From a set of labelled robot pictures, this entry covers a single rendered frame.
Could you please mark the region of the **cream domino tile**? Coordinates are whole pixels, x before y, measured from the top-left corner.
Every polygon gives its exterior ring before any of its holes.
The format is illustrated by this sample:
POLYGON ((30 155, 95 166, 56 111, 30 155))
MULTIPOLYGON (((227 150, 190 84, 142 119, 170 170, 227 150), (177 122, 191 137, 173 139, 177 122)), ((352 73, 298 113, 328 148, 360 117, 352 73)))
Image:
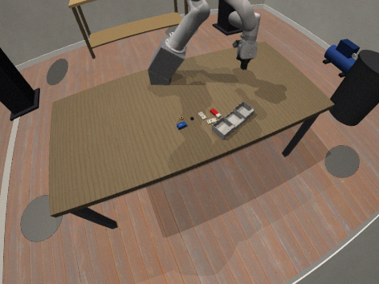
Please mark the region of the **cream domino tile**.
POLYGON ((202 120, 206 119, 206 116, 203 114, 203 112, 199 112, 198 114, 202 118, 202 120))
POLYGON ((216 120, 215 118, 213 118, 213 119, 207 120, 206 122, 207 122, 208 124, 212 124, 212 123, 217 122, 217 120, 216 120))

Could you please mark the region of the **blue battery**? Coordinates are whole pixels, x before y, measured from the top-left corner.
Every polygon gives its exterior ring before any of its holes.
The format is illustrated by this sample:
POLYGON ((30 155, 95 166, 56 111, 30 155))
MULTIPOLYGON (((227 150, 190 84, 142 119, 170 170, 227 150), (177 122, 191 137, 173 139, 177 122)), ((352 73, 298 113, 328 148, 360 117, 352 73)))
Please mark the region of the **blue battery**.
POLYGON ((185 121, 183 121, 183 122, 177 124, 177 128, 178 128, 179 130, 182 129, 182 128, 185 128, 185 127, 186 127, 186 123, 185 123, 185 121))

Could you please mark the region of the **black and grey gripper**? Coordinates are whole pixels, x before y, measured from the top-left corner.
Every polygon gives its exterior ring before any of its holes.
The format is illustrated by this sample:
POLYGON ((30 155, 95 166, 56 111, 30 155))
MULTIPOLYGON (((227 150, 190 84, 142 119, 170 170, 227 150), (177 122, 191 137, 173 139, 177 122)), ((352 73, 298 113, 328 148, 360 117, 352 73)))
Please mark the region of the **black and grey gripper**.
POLYGON ((241 68, 243 70, 246 70, 247 64, 251 59, 255 58, 257 53, 257 46, 257 40, 247 41, 245 39, 240 39, 236 59, 241 61, 241 68))

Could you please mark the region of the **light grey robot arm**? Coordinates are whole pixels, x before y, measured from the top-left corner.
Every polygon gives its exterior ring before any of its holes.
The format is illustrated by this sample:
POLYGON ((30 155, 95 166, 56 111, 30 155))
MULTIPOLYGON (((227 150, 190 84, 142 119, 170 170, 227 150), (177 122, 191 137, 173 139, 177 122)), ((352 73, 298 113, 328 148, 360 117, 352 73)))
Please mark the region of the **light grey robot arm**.
MULTIPOLYGON (((169 33, 170 37, 165 41, 165 45, 172 52, 177 54, 184 53, 185 45, 189 42, 200 25, 210 16, 210 7, 206 0, 186 1, 190 12, 182 19, 174 33, 169 33)), ((228 20, 232 26, 242 30, 242 35, 240 35, 240 37, 247 41, 256 41, 259 30, 260 14, 254 12, 253 7, 248 0, 224 1, 236 10, 230 13, 228 20)))

